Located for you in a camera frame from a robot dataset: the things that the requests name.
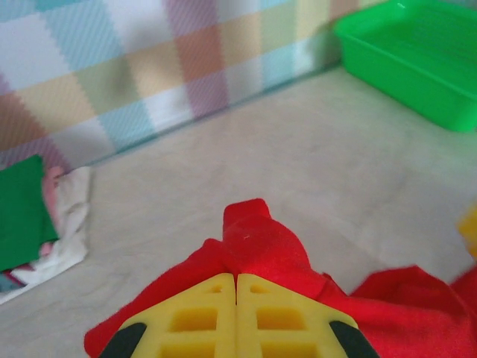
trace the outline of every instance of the crumpled red fabric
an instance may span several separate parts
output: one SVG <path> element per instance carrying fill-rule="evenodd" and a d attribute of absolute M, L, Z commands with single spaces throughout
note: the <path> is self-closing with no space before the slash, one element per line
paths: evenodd
<path fill-rule="evenodd" d="M 98 357 L 122 323 L 216 274 L 256 274 L 351 315 L 382 358 L 476 358 L 477 266 L 450 286 L 412 266 L 377 272 L 351 295 L 313 271 L 300 240 L 274 221 L 262 199 L 228 206 L 223 239 L 208 239 L 186 261 L 90 330 Z"/>

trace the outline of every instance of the pastel checkered wall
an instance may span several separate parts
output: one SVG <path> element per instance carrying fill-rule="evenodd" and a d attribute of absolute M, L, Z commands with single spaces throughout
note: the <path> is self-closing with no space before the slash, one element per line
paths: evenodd
<path fill-rule="evenodd" d="M 0 165 L 82 166 L 321 69 L 357 1 L 0 0 Z"/>

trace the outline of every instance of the pink cloth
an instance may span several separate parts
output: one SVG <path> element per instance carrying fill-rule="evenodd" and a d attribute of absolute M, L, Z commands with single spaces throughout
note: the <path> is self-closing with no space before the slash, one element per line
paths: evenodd
<path fill-rule="evenodd" d="M 43 200 L 55 227 L 58 227 L 57 195 L 55 189 L 58 185 L 58 178 L 61 177 L 63 174 L 63 168 L 59 166 L 54 166 L 53 168 L 46 170 L 46 174 L 45 177 L 43 177 L 42 182 Z M 51 250 L 53 250 L 52 242 L 47 242 L 43 244 L 40 249 L 40 256 L 44 257 L 49 255 L 51 253 Z"/>

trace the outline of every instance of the floor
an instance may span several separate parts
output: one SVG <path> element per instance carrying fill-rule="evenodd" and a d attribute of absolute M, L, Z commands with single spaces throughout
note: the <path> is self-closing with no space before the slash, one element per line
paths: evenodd
<path fill-rule="evenodd" d="M 89 328 L 220 237 L 224 207 L 249 198 L 347 291 L 392 266 L 451 280 L 473 262 L 455 222 L 476 183 L 474 134 L 333 70 L 98 165 L 90 255 L 0 307 L 2 356 L 85 357 Z"/>

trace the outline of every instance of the square hole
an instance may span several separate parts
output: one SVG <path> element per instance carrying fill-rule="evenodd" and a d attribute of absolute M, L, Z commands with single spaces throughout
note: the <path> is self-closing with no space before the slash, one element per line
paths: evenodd
<path fill-rule="evenodd" d="M 292 308 L 259 308 L 256 311 L 259 330 L 304 330 L 301 313 Z"/>
<path fill-rule="evenodd" d="M 158 358 L 214 358 L 215 344 L 213 342 L 163 345 Z"/>
<path fill-rule="evenodd" d="M 320 358 L 315 343 L 263 342 L 263 358 Z"/>
<path fill-rule="evenodd" d="M 194 308 L 181 310 L 174 314 L 169 328 L 170 332 L 192 330 L 215 330 L 217 327 L 217 310 L 214 308 Z"/>

